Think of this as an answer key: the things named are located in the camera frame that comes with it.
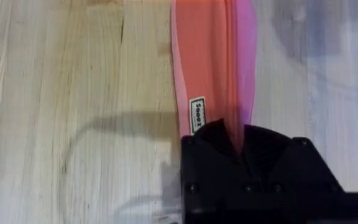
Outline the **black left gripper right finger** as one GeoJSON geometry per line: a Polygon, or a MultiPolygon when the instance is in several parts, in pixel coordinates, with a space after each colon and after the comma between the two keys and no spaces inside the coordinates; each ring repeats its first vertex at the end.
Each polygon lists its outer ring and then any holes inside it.
{"type": "Polygon", "coordinates": [[[241,154],[257,190],[243,193],[242,202],[289,200],[342,202],[344,190],[333,172],[305,137],[291,138],[271,129],[244,126],[241,154]]]}

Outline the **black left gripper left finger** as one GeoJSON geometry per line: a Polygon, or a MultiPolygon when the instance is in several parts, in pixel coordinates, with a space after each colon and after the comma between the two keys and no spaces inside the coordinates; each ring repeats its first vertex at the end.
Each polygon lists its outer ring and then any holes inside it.
{"type": "Polygon", "coordinates": [[[185,202],[239,202],[249,181],[224,121],[202,126],[181,139],[181,184],[185,202]]]}

